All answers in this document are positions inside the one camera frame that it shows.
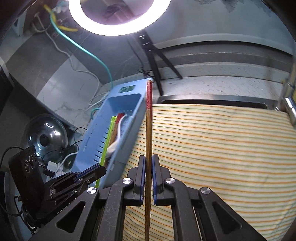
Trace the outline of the white ceramic spoon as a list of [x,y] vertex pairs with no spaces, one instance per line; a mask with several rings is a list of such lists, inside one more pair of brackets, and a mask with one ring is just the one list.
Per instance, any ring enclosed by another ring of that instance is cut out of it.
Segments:
[[116,136],[115,136],[115,140],[114,140],[114,142],[112,142],[110,145],[109,145],[109,147],[108,147],[108,149],[107,149],[107,154],[106,154],[106,156],[109,158],[109,157],[111,157],[111,155],[115,152],[115,150],[116,150],[116,148],[117,148],[117,146],[118,146],[118,143],[119,143],[119,141],[120,141],[120,138],[121,138],[121,123],[122,123],[122,121],[125,119],[127,117],[127,114],[124,114],[120,119],[119,119],[119,121],[116,121],[115,122],[115,134],[116,134]]

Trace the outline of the green plastic spoon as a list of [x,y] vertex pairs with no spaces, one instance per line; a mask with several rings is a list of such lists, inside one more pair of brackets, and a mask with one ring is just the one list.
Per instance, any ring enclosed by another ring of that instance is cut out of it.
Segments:
[[104,145],[104,148],[103,148],[102,156],[100,158],[100,166],[104,166],[104,162],[105,162],[106,154],[107,154],[107,149],[108,149],[109,144],[110,144],[110,140],[111,140],[111,136],[112,136],[112,132],[113,132],[113,129],[114,129],[114,126],[115,126],[116,119],[117,119],[117,116],[112,116],[111,117],[106,142],[105,142],[105,145]]

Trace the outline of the chrome kitchen faucet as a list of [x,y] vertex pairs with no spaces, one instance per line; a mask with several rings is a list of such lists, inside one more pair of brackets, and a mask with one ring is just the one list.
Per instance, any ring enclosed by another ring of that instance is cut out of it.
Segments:
[[290,118],[290,123],[292,127],[295,128],[295,101],[293,99],[293,94],[295,92],[295,63],[292,66],[289,78],[283,85],[282,92],[280,94],[280,99],[277,102],[275,110],[285,111],[288,113]]

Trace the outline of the blue plastic utensil basket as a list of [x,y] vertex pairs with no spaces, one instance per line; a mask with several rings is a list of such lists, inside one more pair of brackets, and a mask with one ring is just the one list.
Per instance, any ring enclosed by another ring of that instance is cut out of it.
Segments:
[[110,187],[125,169],[146,112],[147,80],[117,85],[93,116],[72,167],[82,172],[102,160],[107,150],[106,174],[99,188]]

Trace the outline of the steel pot lid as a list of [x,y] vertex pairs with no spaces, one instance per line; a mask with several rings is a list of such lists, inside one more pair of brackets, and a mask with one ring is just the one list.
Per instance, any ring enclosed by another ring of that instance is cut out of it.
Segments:
[[25,147],[35,146],[38,156],[68,146],[67,132],[63,124],[50,114],[40,114],[29,121],[23,135]]

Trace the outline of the striped yellow cloth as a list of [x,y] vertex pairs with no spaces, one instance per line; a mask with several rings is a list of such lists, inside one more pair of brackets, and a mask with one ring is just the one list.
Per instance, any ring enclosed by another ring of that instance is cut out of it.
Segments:
[[234,106],[156,104],[153,153],[188,187],[207,186],[267,240],[295,219],[295,129],[288,115]]

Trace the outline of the black tripod stand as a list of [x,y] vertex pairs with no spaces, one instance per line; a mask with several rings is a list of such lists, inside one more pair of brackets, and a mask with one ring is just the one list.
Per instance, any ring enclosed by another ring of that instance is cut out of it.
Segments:
[[163,54],[163,52],[153,44],[151,38],[145,30],[139,32],[139,42],[148,59],[159,94],[160,96],[163,96],[164,91],[161,84],[161,74],[154,57],[155,55],[158,55],[164,61],[164,63],[177,75],[178,78],[183,79],[183,77],[175,68],[175,66],[170,62],[170,60]]

